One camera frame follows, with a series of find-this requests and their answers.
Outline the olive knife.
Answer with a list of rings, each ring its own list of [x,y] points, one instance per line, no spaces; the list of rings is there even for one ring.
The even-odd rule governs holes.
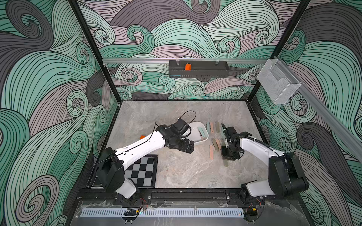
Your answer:
[[[219,148],[219,145],[218,145],[216,139],[215,139],[215,138],[212,138],[211,140],[212,140],[212,144],[213,144],[215,150],[216,150],[216,151],[220,151],[220,148]]]
[[[220,133],[220,124],[219,124],[219,122],[216,122],[216,131],[217,131],[217,133]]]
[[[228,165],[228,161],[225,160],[225,159],[223,159],[223,165],[224,165],[225,167],[228,167],[228,166],[229,166],[229,165]]]

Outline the pink fruit knife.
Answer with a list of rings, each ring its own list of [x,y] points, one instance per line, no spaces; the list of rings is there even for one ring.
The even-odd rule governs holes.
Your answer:
[[[220,140],[217,139],[217,138],[216,138],[216,143],[217,143],[218,148],[221,149],[221,148],[222,148],[222,144],[221,144]]]

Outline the white storage box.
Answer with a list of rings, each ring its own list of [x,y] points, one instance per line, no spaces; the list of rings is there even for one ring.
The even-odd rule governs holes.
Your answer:
[[[186,137],[189,140],[194,141],[194,146],[199,146],[204,144],[208,139],[209,139],[209,134],[207,132],[207,129],[205,127],[205,125],[199,121],[195,121],[195,122],[191,122],[189,124],[189,126],[191,127],[191,134]],[[207,138],[206,139],[202,139],[202,137],[200,136],[200,133],[198,131],[198,127],[202,127]]]

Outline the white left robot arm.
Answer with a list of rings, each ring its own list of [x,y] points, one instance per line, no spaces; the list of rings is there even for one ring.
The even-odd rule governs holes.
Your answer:
[[[188,139],[191,132],[188,124],[159,125],[145,138],[131,145],[116,150],[108,147],[95,164],[97,178],[107,193],[116,192],[124,198],[131,198],[137,193],[137,186],[124,175],[124,171],[137,160],[163,147],[192,153],[194,141]]]

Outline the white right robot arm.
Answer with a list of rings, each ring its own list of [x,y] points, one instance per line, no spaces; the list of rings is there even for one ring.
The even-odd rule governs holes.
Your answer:
[[[286,197],[308,190],[309,184],[299,158],[294,153],[284,153],[270,147],[248,132],[238,133],[234,127],[222,125],[226,145],[221,147],[224,160],[239,160],[248,152],[268,167],[268,178],[240,186],[241,197]]]

